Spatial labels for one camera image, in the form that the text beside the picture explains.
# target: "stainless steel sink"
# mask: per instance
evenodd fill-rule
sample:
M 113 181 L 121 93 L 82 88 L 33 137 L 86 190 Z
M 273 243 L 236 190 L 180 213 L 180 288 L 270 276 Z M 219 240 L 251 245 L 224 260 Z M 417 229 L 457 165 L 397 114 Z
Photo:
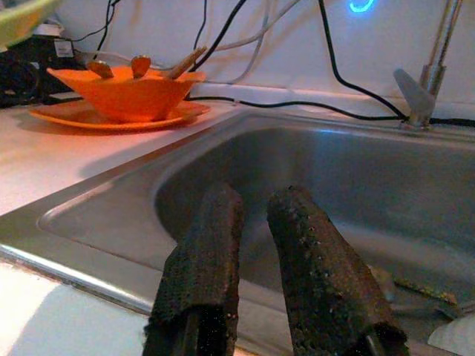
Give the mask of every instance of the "stainless steel sink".
M 206 188 L 243 197 L 240 339 L 291 355 L 266 202 L 303 185 L 371 265 L 475 298 L 475 138 L 406 133 L 276 111 L 244 111 L 211 129 L 0 218 L 4 255 L 149 313 L 167 256 Z M 398 291 L 400 303 L 421 298 Z M 425 340 L 444 319 L 399 318 Z

